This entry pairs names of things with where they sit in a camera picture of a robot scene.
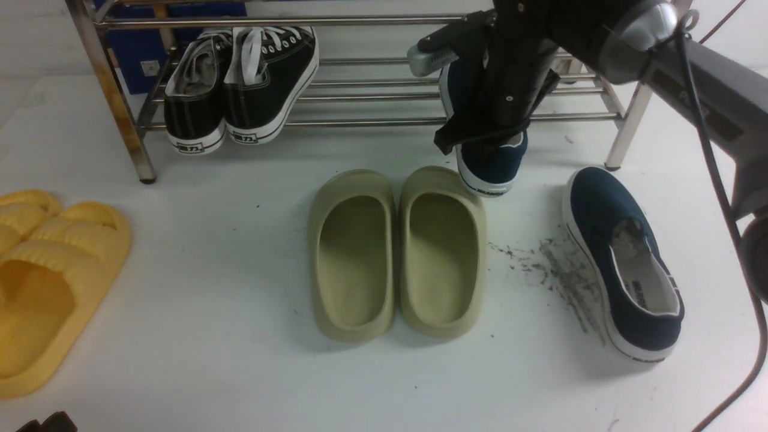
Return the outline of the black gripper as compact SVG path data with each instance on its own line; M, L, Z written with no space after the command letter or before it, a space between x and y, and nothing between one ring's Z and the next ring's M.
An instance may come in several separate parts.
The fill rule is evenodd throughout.
M473 67L468 104L434 134L444 155L469 142L502 142L530 125L555 52L576 21L574 1L496 1L451 35L451 48Z

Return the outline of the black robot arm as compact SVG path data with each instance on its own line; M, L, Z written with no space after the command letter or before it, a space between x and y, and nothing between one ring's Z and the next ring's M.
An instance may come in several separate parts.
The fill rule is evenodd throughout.
M526 130L545 95L542 86L557 49L607 81L639 82L686 118L700 137L716 193L722 196L711 145L735 163L729 224L752 214L735 240L747 285L766 300L766 78L689 36L696 13L667 1L495 1L418 41L411 69L432 72L459 59L479 72L468 107L434 135L447 155L477 144L485 157Z

